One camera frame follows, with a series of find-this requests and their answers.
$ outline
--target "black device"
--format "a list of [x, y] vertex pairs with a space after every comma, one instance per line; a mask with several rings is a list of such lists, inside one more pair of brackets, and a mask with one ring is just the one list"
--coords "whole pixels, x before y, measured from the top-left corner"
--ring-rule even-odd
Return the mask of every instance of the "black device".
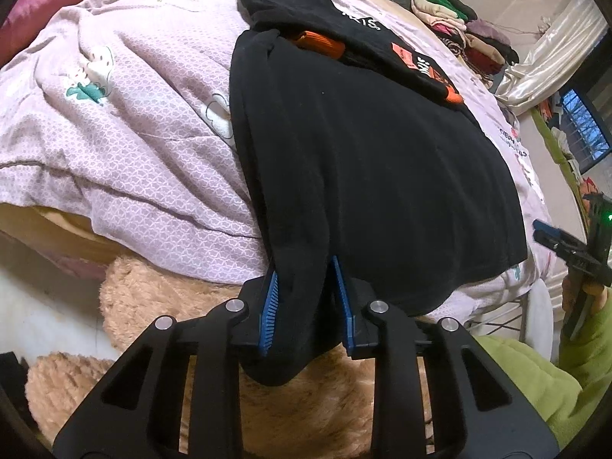
[[[377, 300], [369, 283], [344, 275], [336, 257], [328, 274], [329, 294], [344, 320], [345, 348], [354, 359], [376, 359], [372, 459], [426, 457], [417, 357], [425, 363], [433, 415], [436, 452], [428, 457], [556, 457], [559, 448], [549, 427], [459, 322], [447, 317], [428, 324], [408, 317]], [[241, 357], [257, 357], [256, 297], [267, 290], [269, 277], [246, 282], [237, 299], [204, 317], [183, 322], [158, 317], [77, 408], [56, 438], [53, 457], [249, 457], [241, 439], [238, 364]], [[182, 454], [179, 427], [192, 355], [197, 362], [189, 453]]]
[[565, 315], [563, 334], [570, 340], [578, 336], [594, 302], [594, 297], [582, 290], [584, 281], [589, 278], [601, 285], [612, 285], [612, 269], [608, 266], [612, 242], [612, 200], [603, 193], [592, 193], [586, 198], [591, 203], [587, 243], [562, 229], [534, 221], [534, 240], [554, 251], [569, 270], [576, 301], [571, 312]]

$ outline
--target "curtain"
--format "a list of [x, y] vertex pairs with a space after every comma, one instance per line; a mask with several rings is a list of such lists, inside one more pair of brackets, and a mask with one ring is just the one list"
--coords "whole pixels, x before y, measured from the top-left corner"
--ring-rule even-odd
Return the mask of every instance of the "curtain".
[[558, 91], [608, 30], [593, 0], [571, 0], [525, 61], [504, 72], [496, 96], [519, 116]]

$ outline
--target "black t-shirt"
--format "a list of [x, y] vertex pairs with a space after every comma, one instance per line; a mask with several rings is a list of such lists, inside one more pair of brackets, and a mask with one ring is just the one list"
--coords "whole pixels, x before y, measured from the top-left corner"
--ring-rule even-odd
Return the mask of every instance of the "black t-shirt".
[[[409, 315], [525, 260], [508, 167], [433, 59], [331, 0], [241, 2], [230, 109], [280, 300], [269, 378], [252, 376], [285, 381], [338, 342], [319, 322], [333, 255]], [[304, 30], [344, 54], [283, 37]]]

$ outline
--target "folded clothes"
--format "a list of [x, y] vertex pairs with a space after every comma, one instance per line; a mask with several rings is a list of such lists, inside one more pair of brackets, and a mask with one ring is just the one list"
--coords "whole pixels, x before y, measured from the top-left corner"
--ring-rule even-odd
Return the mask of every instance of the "folded clothes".
[[468, 22], [466, 25], [470, 33], [484, 36], [485, 38], [497, 39], [500, 43], [510, 46], [510, 38], [508, 36], [482, 19], [475, 19], [474, 21]]
[[451, 29], [442, 23], [434, 24], [433, 26], [431, 26], [431, 28], [435, 29], [436, 31], [440, 31], [441, 33], [448, 34], [449, 36], [453, 35]]
[[461, 62], [470, 71], [472, 71], [472, 73], [478, 79], [480, 79], [481, 83], [485, 85], [485, 88], [487, 89], [491, 88], [491, 86], [493, 85], [493, 75], [487, 74], [486, 72], [478, 69], [478, 67], [474, 63], [470, 62], [465, 52], [463, 52], [461, 57], [457, 57], [457, 60], [459, 60], [459, 62]]
[[436, 5], [435, 3], [430, 3], [427, 0], [413, 0], [415, 6], [421, 10], [421, 12], [425, 12], [429, 15], [433, 15], [434, 17], [442, 17], [442, 18], [451, 18], [458, 19], [457, 12], [452, 11], [450, 8], [446, 8], [442, 5]]
[[437, 24], [431, 26], [431, 30], [438, 38], [449, 39], [457, 43], [461, 49], [464, 49], [466, 46], [465, 33], [455, 27], [449, 27], [442, 22], [438, 22]]
[[453, 12], [455, 12], [457, 14], [457, 17], [459, 17], [461, 20], [467, 22], [467, 15], [465, 15], [458, 8], [453, 7], [451, 2], [449, 2], [448, 0], [427, 0], [427, 1], [430, 2], [430, 3], [434, 3], [436, 5], [442, 5], [443, 7], [451, 9]]
[[490, 44], [486, 44], [485, 42], [481, 41], [476, 36], [473, 36], [471, 34], [466, 34], [465, 39], [467, 41], [467, 48], [473, 48], [478, 50], [480, 53], [487, 56], [489, 59], [499, 65], [503, 65], [506, 63], [506, 60], [501, 55], [501, 53]]
[[520, 62], [520, 59], [518, 58], [518, 53], [516, 53], [511, 46], [508, 46], [507, 44], [504, 44], [498, 41], [497, 39], [487, 38], [486, 36], [481, 36], [477, 33], [470, 34], [472, 36], [476, 36], [480, 41], [485, 42], [486, 44], [489, 44], [494, 47], [495, 50], [500, 52], [501, 56], [504, 57], [506, 59], [506, 62], [508, 62], [510, 65], [514, 65]]
[[467, 47], [465, 54], [469, 63], [476, 66], [479, 71], [485, 74], [495, 75], [501, 71], [503, 64], [495, 62], [493, 59], [479, 51], [477, 48]]
[[463, 46], [461, 46], [456, 41], [453, 41], [453, 39], [451, 39], [450, 36], [442, 35], [441, 33], [438, 34], [438, 32], [436, 31], [434, 31], [434, 33], [440, 39], [440, 41], [442, 41], [446, 45], [446, 48], [451, 50], [451, 53], [455, 57], [461, 57], [461, 55], [463, 54], [463, 50], [464, 50]]
[[465, 27], [465, 24], [463, 24], [463, 21], [460, 21], [459, 19], [451, 19], [450, 17], [447, 17], [447, 18], [435, 17], [431, 14], [428, 14], [426, 12], [419, 10], [414, 4], [414, 0], [410, 3], [410, 8], [412, 9], [412, 13], [414, 13], [414, 15], [416, 15], [422, 22], [427, 24], [429, 27], [435, 26], [438, 23], [442, 23], [445, 26], [448, 26], [454, 29], [458, 29], [461, 31], [467, 30], [467, 28]]
[[478, 18], [478, 15], [476, 15], [476, 12], [472, 10], [472, 8], [468, 7], [461, 0], [448, 0], [448, 1], [453, 7], [455, 7], [457, 10], [459, 10], [460, 12], [462, 12], [463, 14], [467, 16], [468, 22], [475, 21]]

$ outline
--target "bed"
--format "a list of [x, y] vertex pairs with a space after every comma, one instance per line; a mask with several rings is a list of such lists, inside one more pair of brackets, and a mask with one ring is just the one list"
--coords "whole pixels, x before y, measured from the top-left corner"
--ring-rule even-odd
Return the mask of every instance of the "bed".
[[[124, 253], [215, 283], [261, 275], [265, 255], [228, 108], [233, 44], [249, 26], [236, 0], [54, 0], [56, 9], [41, 1], [30, 10], [59, 11], [14, 57], [29, 38], [10, 17], [14, 29], [2, 28], [17, 42], [0, 70], [0, 230], [79, 275], [101, 278]], [[428, 317], [467, 322], [524, 296], [554, 267], [531, 236], [533, 220], [550, 215], [494, 96], [402, 7], [332, 1], [433, 57], [515, 181], [528, 259], [460, 288]], [[20, 18], [30, 34], [45, 20]]]

